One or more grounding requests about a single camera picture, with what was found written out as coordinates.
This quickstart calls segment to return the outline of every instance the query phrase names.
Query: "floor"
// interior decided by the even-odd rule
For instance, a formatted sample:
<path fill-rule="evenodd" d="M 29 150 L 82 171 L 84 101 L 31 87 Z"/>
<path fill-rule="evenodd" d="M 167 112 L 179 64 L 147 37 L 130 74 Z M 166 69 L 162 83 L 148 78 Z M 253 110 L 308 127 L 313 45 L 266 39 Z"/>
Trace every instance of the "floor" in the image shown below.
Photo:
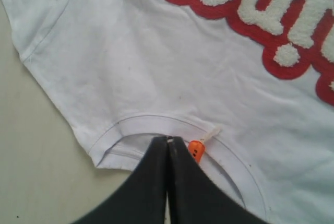
<path fill-rule="evenodd" d="M 97 170 L 20 63 L 0 3 L 0 223 L 70 223 L 129 172 Z"/>

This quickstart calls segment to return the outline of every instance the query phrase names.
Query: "white fabric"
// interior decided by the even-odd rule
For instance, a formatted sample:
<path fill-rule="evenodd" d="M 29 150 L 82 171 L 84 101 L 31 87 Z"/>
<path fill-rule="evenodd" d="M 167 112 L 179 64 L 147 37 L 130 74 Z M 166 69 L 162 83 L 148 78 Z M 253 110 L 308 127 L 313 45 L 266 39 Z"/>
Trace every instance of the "white fabric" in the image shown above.
<path fill-rule="evenodd" d="M 132 170 L 155 134 L 190 141 L 218 123 L 201 166 L 227 194 L 272 223 L 333 223 L 334 108 L 315 70 L 279 80 L 225 19 L 165 0 L 2 1 L 20 59 L 95 166 Z"/>

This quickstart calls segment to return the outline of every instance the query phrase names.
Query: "white t-shirt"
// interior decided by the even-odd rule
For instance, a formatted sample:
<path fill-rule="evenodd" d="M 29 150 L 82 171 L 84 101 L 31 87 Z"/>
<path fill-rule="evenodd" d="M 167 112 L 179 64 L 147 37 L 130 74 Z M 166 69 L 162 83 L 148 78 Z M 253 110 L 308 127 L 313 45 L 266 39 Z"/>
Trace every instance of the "white t-shirt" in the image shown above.
<path fill-rule="evenodd" d="M 96 167 L 152 136 L 272 223 L 334 222 L 333 0 L 2 0 L 20 59 Z"/>

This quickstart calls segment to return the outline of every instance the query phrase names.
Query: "black plastic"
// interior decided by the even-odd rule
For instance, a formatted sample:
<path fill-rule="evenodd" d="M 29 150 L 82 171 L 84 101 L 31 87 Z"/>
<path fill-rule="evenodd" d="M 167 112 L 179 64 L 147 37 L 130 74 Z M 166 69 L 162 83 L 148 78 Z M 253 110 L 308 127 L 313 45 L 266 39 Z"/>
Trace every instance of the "black plastic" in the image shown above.
<path fill-rule="evenodd" d="M 203 173 L 182 138 L 168 141 L 172 224 L 265 224 L 225 195 Z"/>
<path fill-rule="evenodd" d="M 154 138 L 140 164 L 104 203 L 74 224 L 163 224 L 168 137 Z"/>

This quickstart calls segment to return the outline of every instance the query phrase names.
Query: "sleeve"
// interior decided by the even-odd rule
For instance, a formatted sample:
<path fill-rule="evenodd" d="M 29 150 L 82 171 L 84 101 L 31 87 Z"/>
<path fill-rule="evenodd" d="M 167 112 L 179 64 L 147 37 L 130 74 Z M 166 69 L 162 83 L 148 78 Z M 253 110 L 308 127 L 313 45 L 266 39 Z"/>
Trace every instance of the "sleeve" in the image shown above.
<path fill-rule="evenodd" d="M 2 0 L 13 43 L 24 61 L 55 25 L 68 0 Z"/>

